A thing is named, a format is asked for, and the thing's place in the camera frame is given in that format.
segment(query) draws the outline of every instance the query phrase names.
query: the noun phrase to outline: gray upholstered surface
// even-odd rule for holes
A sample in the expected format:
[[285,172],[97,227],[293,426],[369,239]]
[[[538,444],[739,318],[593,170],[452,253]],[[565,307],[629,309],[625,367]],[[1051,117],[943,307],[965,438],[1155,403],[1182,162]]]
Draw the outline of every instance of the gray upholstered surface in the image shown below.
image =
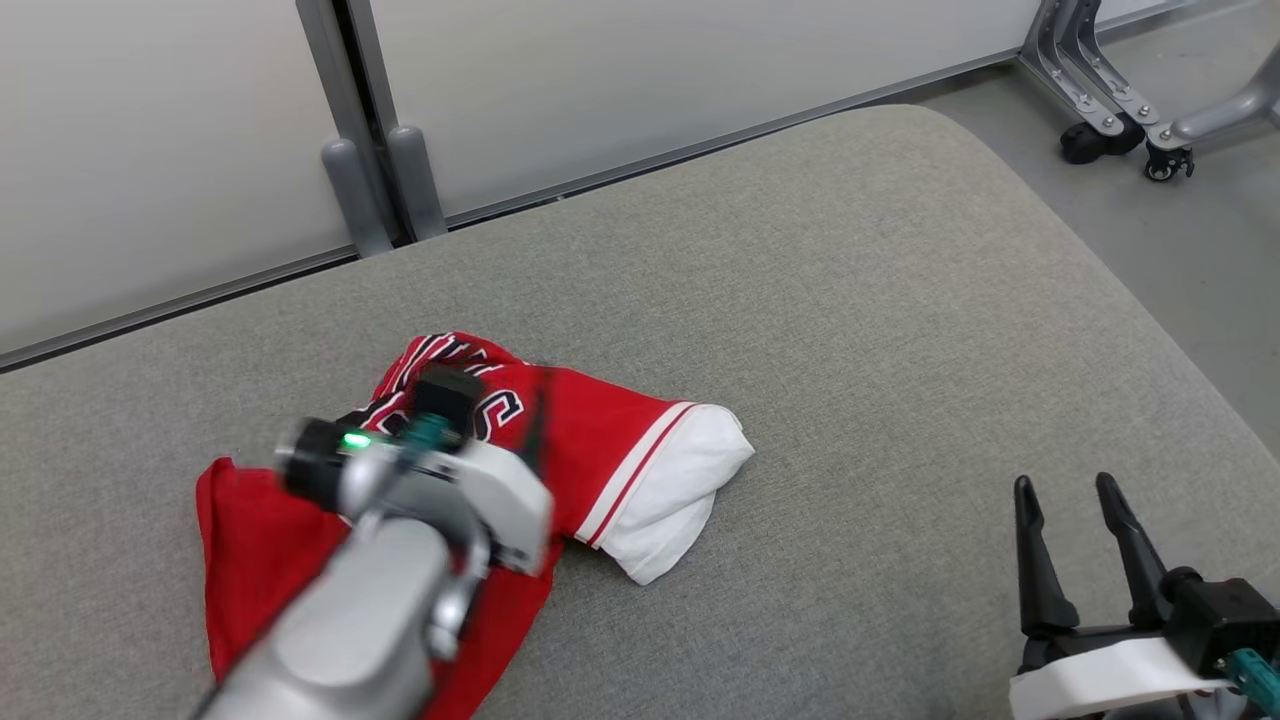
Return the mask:
[[568,553],[486,717],[1001,716],[1023,471],[1085,621],[1128,602],[1103,469],[1167,562],[1280,591],[1257,438],[995,155],[878,108],[0,378],[3,714],[189,707],[196,475],[443,328],[724,404],[758,448],[653,585]]

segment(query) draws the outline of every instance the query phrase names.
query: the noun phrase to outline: red jersey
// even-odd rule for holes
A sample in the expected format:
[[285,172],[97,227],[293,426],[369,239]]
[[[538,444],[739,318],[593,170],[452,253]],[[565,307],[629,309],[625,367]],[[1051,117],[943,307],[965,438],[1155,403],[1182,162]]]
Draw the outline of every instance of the red jersey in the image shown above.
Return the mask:
[[[544,398],[541,479],[554,501],[541,573],[494,568],[485,582],[458,657],[436,678],[424,715],[440,720],[468,717],[498,682],[547,601],[564,538],[603,547],[646,584],[689,550],[716,489],[753,450],[723,407],[657,400],[575,370],[538,368],[465,333],[415,338],[372,400],[339,421],[397,433],[408,420],[413,379],[430,363],[460,366],[484,380],[474,433],[508,450],[521,450],[535,404]],[[285,495],[270,470],[237,469],[227,457],[197,480],[196,506],[205,542],[209,655],[221,682],[324,569],[348,525]]]

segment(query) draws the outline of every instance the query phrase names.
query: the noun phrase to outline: gray metal post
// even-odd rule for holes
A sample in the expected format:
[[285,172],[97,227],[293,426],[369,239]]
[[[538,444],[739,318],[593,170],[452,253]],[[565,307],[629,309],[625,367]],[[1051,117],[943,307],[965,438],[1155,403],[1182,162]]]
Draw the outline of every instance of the gray metal post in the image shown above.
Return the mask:
[[335,140],[324,146],[320,159],[329,173],[333,195],[338,199],[351,241],[356,243],[360,256],[390,252],[392,238],[383,227],[383,218],[378,211],[378,202],[374,200],[374,191],[365,176],[356,143],[349,140]]
[[396,169],[404,213],[408,215],[413,241],[444,234],[449,228],[444,224],[444,211],[440,210],[440,197],[435,192],[435,178],[431,176],[431,161],[426,156],[426,140],[422,131],[401,126],[387,133],[387,154]]
[[396,210],[378,164],[374,138],[369,132],[369,123],[365,120],[365,110],[361,106],[351,60],[343,49],[342,29],[338,27],[333,3],[329,0],[296,0],[296,5],[298,19],[302,20],[302,32],[307,36],[311,58],[316,64],[316,73],[320,76],[320,85],[329,101],[329,110],[333,113],[333,123],[338,129],[338,136],[355,143],[360,163],[364,165],[362,176],[370,183],[370,192],[385,233],[398,236],[401,234],[399,220],[396,218]]

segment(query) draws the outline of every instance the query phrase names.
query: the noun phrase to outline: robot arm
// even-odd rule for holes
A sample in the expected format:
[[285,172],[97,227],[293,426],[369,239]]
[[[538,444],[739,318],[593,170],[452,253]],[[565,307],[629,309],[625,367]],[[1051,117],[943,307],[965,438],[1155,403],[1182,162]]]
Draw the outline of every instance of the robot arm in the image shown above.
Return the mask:
[[1101,717],[1169,698],[1193,720],[1258,717],[1258,708],[1280,717],[1280,675],[1271,667],[1280,612],[1243,579],[1207,583],[1189,568],[1166,571],[1115,478],[1100,473],[1097,491],[1133,607],[1128,625],[1079,628],[1041,536],[1032,482],[1014,483],[1027,635],[1009,689],[1015,720]]
[[518,455],[466,439],[467,380],[420,382],[434,406],[398,438],[308,420],[282,446],[289,492],[353,530],[196,717],[416,717],[433,661],[457,656],[490,564],[541,570],[550,493]]

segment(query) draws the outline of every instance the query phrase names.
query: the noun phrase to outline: gray floor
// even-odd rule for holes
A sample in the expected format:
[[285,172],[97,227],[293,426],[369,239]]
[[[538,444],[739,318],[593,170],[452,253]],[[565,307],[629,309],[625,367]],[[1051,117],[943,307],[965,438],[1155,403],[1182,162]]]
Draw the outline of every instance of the gray floor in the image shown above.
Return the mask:
[[[1103,37],[1166,117],[1234,94],[1280,41],[1280,1],[1208,0]],[[1078,118],[1016,63],[900,95],[989,145],[1111,268],[1280,457],[1280,132],[1196,146],[1196,174],[1156,184],[1147,152],[1068,165]]]

